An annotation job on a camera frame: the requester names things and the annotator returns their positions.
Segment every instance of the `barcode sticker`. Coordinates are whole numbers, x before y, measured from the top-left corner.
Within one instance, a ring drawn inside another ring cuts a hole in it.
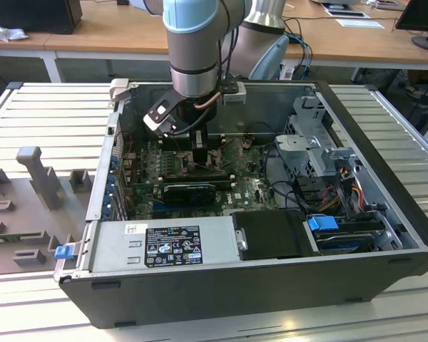
[[[147,223],[141,224],[126,224],[125,234],[144,234],[148,228]]]

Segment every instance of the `motherboard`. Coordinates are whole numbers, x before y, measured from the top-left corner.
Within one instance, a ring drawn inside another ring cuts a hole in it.
[[[248,136],[208,142],[208,162],[193,162],[188,141],[149,141],[125,158],[130,219],[228,216],[277,209],[263,177],[269,143]]]

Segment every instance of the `blue cable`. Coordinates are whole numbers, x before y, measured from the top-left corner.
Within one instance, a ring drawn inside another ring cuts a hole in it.
[[[305,67],[305,72],[302,73],[302,76],[301,76],[301,80],[304,80],[305,79],[305,75],[307,73],[307,70],[309,68],[309,62],[310,62],[310,56],[309,56],[309,50],[307,48],[307,44],[304,41],[302,41],[301,39],[299,39],[297,36],[295,36],[294,34],[287,33],[287,36],[289,38],[295,39],[298,43],[300,43],[300,45],[302,46],[302,48],[305,50],[305,53],[306,53],[306,67]]]

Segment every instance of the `blue latch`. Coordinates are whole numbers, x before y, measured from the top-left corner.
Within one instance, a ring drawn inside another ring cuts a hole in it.
[[[114,192],[114,186],[111,184],[106,184],[106,193],[112,194]]]
[[[108,175],[108,182],[109,183],[115,183],[116,182],[116,177],[113,175]]]
[[[103,196],[103,203],[111,204],[113,198],[111,196]]]
[[[333,216],[314,216],[307,223],[311,231],[338,230],[340,228]]]
[[[58,246],[54,253],[54,258],[59,259],[74,259],[74,245]]]
[[[111,156],[111,166],[116,166],[119,163],[119,158],[117,158],[115,155]]]
[[[111,209],[109,209],[108,207],[103,207],[103,208],[101,208],[101,214],[104,217],[109,217],[109,216],[111,216]]]

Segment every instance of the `power supply label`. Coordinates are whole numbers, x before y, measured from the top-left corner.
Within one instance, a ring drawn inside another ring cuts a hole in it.
[[[148,228],[147,267],[169,267],[203,263],[199,226]]]

